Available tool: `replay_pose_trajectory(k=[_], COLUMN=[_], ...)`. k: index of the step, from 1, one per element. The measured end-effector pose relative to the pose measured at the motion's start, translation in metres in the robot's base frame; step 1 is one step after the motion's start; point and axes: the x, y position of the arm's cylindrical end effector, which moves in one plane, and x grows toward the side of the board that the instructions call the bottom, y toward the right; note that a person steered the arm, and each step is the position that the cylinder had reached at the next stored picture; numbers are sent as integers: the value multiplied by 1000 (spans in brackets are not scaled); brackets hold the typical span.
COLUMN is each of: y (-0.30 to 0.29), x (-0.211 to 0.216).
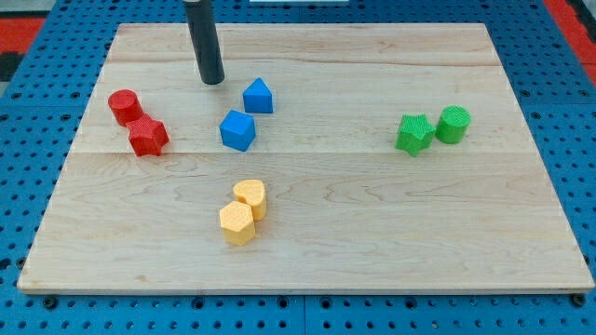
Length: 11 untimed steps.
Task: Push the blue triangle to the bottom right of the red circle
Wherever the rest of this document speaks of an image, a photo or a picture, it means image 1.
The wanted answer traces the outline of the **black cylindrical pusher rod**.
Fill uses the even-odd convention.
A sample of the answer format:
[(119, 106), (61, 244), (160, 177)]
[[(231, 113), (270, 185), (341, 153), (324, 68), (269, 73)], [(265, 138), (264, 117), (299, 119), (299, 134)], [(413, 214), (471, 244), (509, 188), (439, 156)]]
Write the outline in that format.
[(183, 5), (200, 79), (218, 85), (224, 80), (224, 67), (211, 1), (183, 0)]

